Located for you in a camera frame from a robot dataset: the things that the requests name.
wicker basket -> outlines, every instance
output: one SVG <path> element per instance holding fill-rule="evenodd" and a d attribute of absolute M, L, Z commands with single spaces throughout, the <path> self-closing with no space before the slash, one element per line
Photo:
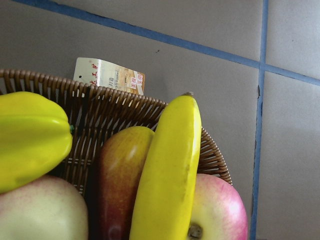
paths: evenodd
<path fill-rule="evenodd" d="M 83 84 L 38 72 L 0 69 L 0 95 L 28 91 L 58 103 L 74 126 L 72 149 L 53 171 L 84 196 L 88 172 L 110 136 L 130 126 L 157 127 L 166 103 L 108 87 Z M 232 184 L 226 162 L 215 141 L 202 128 L 198 173 L 216 175 Z"/>

apple stem cavity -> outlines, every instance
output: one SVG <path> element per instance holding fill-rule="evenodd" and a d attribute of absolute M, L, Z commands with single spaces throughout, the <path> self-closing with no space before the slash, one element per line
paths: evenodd
<path fill-rule="evenodd" d="M 191 240 L 199 240 L 202 238 L 203 229 L 196 223 L 191 223 L 188 230 L 188 237 Z"/>

yellow fruit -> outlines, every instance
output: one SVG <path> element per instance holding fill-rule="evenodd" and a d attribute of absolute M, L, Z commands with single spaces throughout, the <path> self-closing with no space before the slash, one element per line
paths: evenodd
<path fill-rule="evenodd" d="M 130 240 L 184 240 L 191 219 L 201 144 L 192 95 L 171 101 L 160 116 L 133 209 Z"/>

tile floor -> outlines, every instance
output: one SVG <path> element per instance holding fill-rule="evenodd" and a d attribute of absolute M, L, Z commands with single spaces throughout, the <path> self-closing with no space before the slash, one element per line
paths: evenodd
<path fill-rule="evenodd" d="M 77 57 L 193 91 L 251 240 L 319 239 L 318 0 L 3 0 L 0 68 L 73 78 Z"/>

yellow banana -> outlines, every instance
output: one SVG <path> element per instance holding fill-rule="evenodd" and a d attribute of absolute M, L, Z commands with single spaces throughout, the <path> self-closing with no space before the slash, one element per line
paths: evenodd
<path fill-rule="evenodd" d="M 176 97 L 162 112 L 139 181 L 129 240 L 186 239 L 201 126 L 191 94 Z"/>

